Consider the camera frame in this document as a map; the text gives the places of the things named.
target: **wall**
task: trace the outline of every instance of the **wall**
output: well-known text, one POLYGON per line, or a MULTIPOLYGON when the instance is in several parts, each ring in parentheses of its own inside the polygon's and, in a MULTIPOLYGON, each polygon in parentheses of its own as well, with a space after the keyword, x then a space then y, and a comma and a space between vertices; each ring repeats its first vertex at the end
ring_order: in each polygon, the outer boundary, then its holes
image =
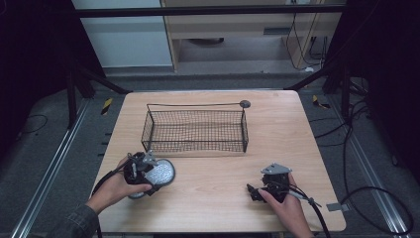
MULTIPOLYGON (((72 0, 76 9, 160 7, 158 0, 72 0)), ((81 19, 105 72, 172 66, 163 17, 81 19)))

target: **aluminum rail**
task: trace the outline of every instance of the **aluminum rail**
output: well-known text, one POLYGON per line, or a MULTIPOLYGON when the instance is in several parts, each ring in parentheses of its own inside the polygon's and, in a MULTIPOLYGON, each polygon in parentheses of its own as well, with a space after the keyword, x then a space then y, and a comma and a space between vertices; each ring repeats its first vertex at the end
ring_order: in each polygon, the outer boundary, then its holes
POLYGON ((206 6, 206 7, 161 7, 120 9, 77 9, 74 11, 50 10, 49 14, 77 16, 79 18, 151 17, 185 15, 235 15, 235 14, 283 14, 283 13, 335 13, 345 12, 346 4, 302 4, 260 6, 206 6))
POLYGON ((56 150, 55 155, 52 158, 52 161, 46 173, 44 174, 42 181, 38 185, 34 196, 32 197, 29 205, 27 206, 25 213, 19 220, 18 224, 15 226, 15 229, 12 232, 12 238, 25 238, 28 236, 32 225, 34 224, 34 221, 37 218, 37 215, 40 212, 41 207, 43 206, 44 201, 47 198, 53 181, 55 180, 55 177, 59 172, 59 168, 61 167, 61 164, 64 161, 64 158, 71 146, 71 143, 73 142, 75 135, 77 134, 81 122, 83 121, 89 102, 89 99, 82 100, 82 103, 78 110, 79 116, 77 117, 77 120, 75 121, 73 127, 68 129, 65 133, 61 144, 58 146, 58 149, 56 150))
MULTIPOLYGON (((334 96, 329 96, 330 101, 333 104, 333 108, 336 114, 339 116, 341 123, 344 123, 343 118, 341 117, 341 113, 339 111, 339 102, 334 96)), ((353 152, 355 153, 356 161, 358 162, 362 173, 367 181, 368 185, 376 186, 385 189, 382 181, 380 180, 379 176, 374 171, 372 165, 368 160, 368 156, 365 154, 362 145, 360 144, 358 138, 356 137, 355 133, 350 137, 349 142, 352 146, 353 152)), ((377 190, 372 191, 373 197, 378 205, 382 216, 385 218, 385 221, 392 232, 404 232, 407 230, 404 221, 401 218, 395 204, 392 201, 392 198, 383 192, 379 192, 377 190)), ((411 238, 411 235, 404 235, 404 236, 394 236, 394 237, 405 237, 411 238)))

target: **wire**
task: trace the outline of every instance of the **wire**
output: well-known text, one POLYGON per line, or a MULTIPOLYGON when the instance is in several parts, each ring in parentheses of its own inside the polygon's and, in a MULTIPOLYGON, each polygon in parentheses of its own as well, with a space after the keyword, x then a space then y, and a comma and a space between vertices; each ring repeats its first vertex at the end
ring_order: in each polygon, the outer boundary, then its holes
POLYGON ((297 185, 294 184, 286 184, 286 183, 282 183, 282 182, 278 182, 278 181, 274 181, 274 180, 268 180, 267 182, 271 182, 280 186, 285 186, 288 189, 296 192, 298 195, 302 196, 303 199, 307 200, 308 203, 312 206, 312 208, 314 209, 315 213, 317 214, 319 221, 321 222, 322 228, 324 230, 325 236, 327 238, 330 238, 330 231, 328 230, 327 224, 325 223, 324 217, 321 214, 321 211, 318 208, 318 203, 315 202, 315 200, 312 197, 309 197, 308 195, 305 194, 305 192, 303 192, 302 189, 300 189, 297 185))
MULTIPOLYGON (((114 174, 118 173, 120 171, 120 169, 122 167, 124 167, 128 162, 130 162, 132 160, 131 158, 131 154, 129 154, 128 159, 126 162, 124 162, 121 166, 119 166, 117 169, 115 169, 114 171, 110 171, 108 174, 106 174, 93 188, 92 194, 91 196, 93 196, 93 194, 96 193, 96 191, 99 189, 99 187, 110 177, 112 177, 114 174)), ((102 238, 102 230, 101 230, 101 225, 98 223, 98 228, 96 229, 96 235, 98 236, 98 238, 102 238)))
POLYGON ((317 119, 309 120, 309 122, 316 122, 316 121, 323 121, 323 120, 331 120, 331 119, 336 120, 336 119, 337 119, 337 117, 317 118, 317 119))
POLYGON ((335 146, 341 146, 341 145, 344 145, 344 142, 339 143, 339 144, 330 144, 330 145, 318 144, 318 147, 335 147, 335 146))
POLYGON ((33 117, 44 117, 45 119, 44 124, 41 125, 39 128, 34 129, 32 131, 23 131, 22 134, 30 134, 30 133, 38 132, 39 130, 43 129, 47 125, 47 122, 49 121, 49 118, 47 116, 41 115, 41 114, 29 116, 28 119, 33 118, 33 117))
POLYGON ((309 56, 313 59, 313 60, 318 60, 319 61, 319 65, 322 68, 324 66, 324 61, 325 61, 325 57, 327 55, 327 44, 328 44, 328 37, 324 37, 324 43, 322 45, 322 51, 321 53, 318 54, 313 54, 312 53, 312 48, 315 45, 315 41, 316 41, 316 37, 312 37, 311 38, 311 47, 309 48, 309 56))
POLYGON ((334 129, 332 129, 331 131, 328 131, 328 132, 326 132, 326 133, 324 133, 324 134, 321 134, 321 135, 315 136, 315 139, 318 139, 318 138, 321 138, 321 137, 325 137, 325 136, 327 136, 327 135, 330 135, 331 133, 333 133, 333 132, 335 132, 335 131, 339 130, 340 128, 342 128, 342 127, 343 127, 343 126, 345 126, 345 125, 346 125, 346 122, 343 122, 340 126, 338 126, 338 127, 334 128, 334 129))
MULTIPOLYGON (((291 52, 290 52, 290 50, 289 50, 289 47, 288 47, 288 41, 289 41, 289 38, 290 38, 290 34, 291 34, 291 32, 294 30, 294 34, 295 34, 295 36, 296 36, 296 42, 297 42, 297 45, 298 45, 298 47, 299 47, 299 49, 300 49, 300 56, 302 57, 302 59, 308 64, 308 66, 315 66, 315 65, 318 65, 319 63, 312 63, 312 62, 308 62, 306 59, 305 59, 305 56, 303 55, 303 50, 302 50, 302 47, 301 47, 301 45, 300 45, 300 41, 299 41, 299 38, 297 37, 297 32, 296 32, 296 13, 293 13, 293 20, 292 20, 292 24, 291 24, 291 27, 290 27, 290 31, 289 31, 289 33, 287 34, 287 38, 286 38, 286 48, 287 48, 287 52, 288 52, 288 54, 289 54, 289 56, 290 56, 290 58, 292 59, 292 55, 291 55, 291 52)), ((293 67, 295 68, 295 69, 298 69, 298 70, 301 70, 301 69, 305 69, 305 67, 297 67, 295 64, 294 64, 294 62, 293 62, 293 60, 291 61, 291 63, 292 63, 292 65, 293 65, 293 67)))
POLYGON ((345 186, 345 189, 346 189, 346 196, 342 199, 341 204, 343 204, 346 200, 348 200, 351 203, 351 205, 353 206, 354 210, 358 213, 359 216, 361 216, 371 226, 377 228, 378 230, 380 230, 380 231, 382 231, 382 232, 384 232, 386 234, 390 234, 390 235, 407 235, 407 234, 409 234, 412 231, 412 229, 414 227, 414 219, 413 219, 412 214, 409 212, 409 210, 407 209, 407 207, 404 205, 404 203, 401 200, 399 200, 394 194, 392 194, 391 192, 389 192, 389 191, 387 191, 387 190, 385 190, 383 188, 375 187, 375 186, 363 186, 363 187, 357 188, 357 189, 355 189, 353 191, 349 191, 349 185, 348 185, 348 181, 347 181, 347 166, 346 166, 346 163, 347 163, 347 157, 346 157, 347 149, 346 148, 347 148, 347 142, 349 141, 349 139, 350 139, 350 137, 351 137, 351 135, 353 133, 353 129, 354 129, 353 128, 353 120, 356 117, 359 117, 362 113, 365 113, 365 112, 368 111, 367 110, 368 108, 366 106, 364 106, 364 107, 358 109, 355 112, 355 108, 357 107, 357 105, 360 104, 360 103, 363 103, 363 102, 365 102, 365 101, 364 100, 361 100, 361 101, 359 101, 358 103, 356 103, 353 106, 353 108, 351 110, 350 120, 348 120, 348 123, 347 123, 347 125, 349 126, 349 129, 348 129, 348 132, 346 133, 345 143, 344 143, 344 147, 343 147, 343 178, 344 178, 344 186, 345 186), (404 211, 408 215, 408 218, 409 218, 409 221, 410 221, 410 225, 408 226, 407 230, 404 231, 404 232, 393 232, 393 231, 389 231, 387 229, 384 229, 384 228, 380 227, 379 225, 377 225, 376 223, 374 223, 373 221, 371 221, 370 219, 368 219, 368 217, 365 216, 356 207, 355 203, 351 200, 352 195, 354 195, 354 194, 356 194, 356 193, 358 193, 358 192, 360 192, 362 190, 365 190, 365 189, 375 189, 375 190, 379 190, 379 191, 385 192, 385 193, 389 194, 394 200, 396 200, 401 205, 401 207, 404 209, 404 211))

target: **metal basket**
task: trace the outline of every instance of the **metal basket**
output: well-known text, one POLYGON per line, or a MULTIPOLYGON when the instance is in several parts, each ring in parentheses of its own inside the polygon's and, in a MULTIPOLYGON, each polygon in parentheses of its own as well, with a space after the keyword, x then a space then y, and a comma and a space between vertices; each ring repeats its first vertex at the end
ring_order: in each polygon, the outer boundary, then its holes
POLYGON ((249 142, 245 108, 250 106, 246 100, 226 104, 148 104, 142 144, 146 151, 155 153, 209 150, 245 153, 249 142), (227 105, 238 107, 217 109, 227 105))

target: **wrist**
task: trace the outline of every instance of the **wrist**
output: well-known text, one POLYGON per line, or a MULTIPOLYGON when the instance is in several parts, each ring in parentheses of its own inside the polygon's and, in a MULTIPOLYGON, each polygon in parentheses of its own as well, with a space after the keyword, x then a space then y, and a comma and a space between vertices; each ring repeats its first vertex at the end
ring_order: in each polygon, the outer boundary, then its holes
POLYGON ((97 199, 95 196, 90 197, 90 199, 86 201, 85 205, 92 208, 97 215, 99 215, 99 213, 107 207, 105 203, 101 202, 101 200, 97 199))
POLYGON ((299 234, 293 234, 293 237, 296 237, 296 238, 315 238, 312 231, 299 232, 299 234))

